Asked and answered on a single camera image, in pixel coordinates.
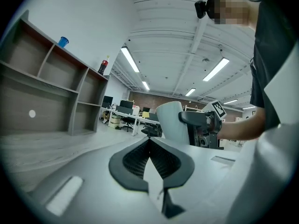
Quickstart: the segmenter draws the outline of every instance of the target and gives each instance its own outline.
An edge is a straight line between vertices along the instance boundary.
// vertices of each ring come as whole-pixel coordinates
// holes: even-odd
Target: white ceiling
[[[251,106],[252,76],[249,62],[253,56],[254,31],[231,25],[215,25],[206,16],[199,20],[194,3],[198,0],[133,0],[140,21],[125,45],[140,73],[135,73],[120,52],[112,68],[133,91],[185,98],[191,88],[191,100],[224,101],[237,98],[226,106]],[[221,60],[230,62],[211,80],[203,78]]]

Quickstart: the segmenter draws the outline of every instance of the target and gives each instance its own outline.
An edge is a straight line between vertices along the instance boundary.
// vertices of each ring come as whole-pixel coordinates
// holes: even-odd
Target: table
[[[132,136],[135,136],[136,134],[138,134],[139,131],[139,126],[140,126],[140,122],[144,122],[144,123],[148,123],[148,124],[155,124],[155,125],[159,125],[160,122],[159,121],[154,121],[154,120],[150,120],[150,119],[145,119],[142,118],[141,116],[136,116],[136,115],[131,115],[131,114],[126,114],[126,113],[122,113],[122,112],[118,112],[116,110],[113,109],[108,109],[108,108],[104,108],[102,107],[103,110],[105,111],[109,111],[110,112],[110,117],[112,117],[112,113],[122,116],[122,117],[130,117],[130,118],[134,118],[135,122],[134,122],[134,127],[133,127],[133,132],[132,132]]]

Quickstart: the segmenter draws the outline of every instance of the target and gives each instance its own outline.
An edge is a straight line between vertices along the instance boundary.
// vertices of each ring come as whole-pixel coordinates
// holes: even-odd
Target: neck
[[[260,2],[251,2],[248,1],[249,4],[249,14],[248,14],[248,26],[256,31],[256,24],[258,18],[258,9],[260,6]]]

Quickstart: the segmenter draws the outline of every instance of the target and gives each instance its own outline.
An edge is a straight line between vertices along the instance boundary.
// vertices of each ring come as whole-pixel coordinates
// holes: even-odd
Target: person
[[[103,124],[105,124],[110,118],[110,112],[109,111],[104,111],[102,116],[103,116],[103,119],[104,119]]]
[[[296,42],[295,32],[274,0],[207,0],[206,4],[199,1],[195,6],[199,18],[206,13],[215,24],[234,24],[255,31],[254,58],[250,64],[253,77],[250,103],[256,106],[256,113],[243,121],[223,123],[217,137],[227,140],[258,138],[280,123],[264,88],[290,54]]]

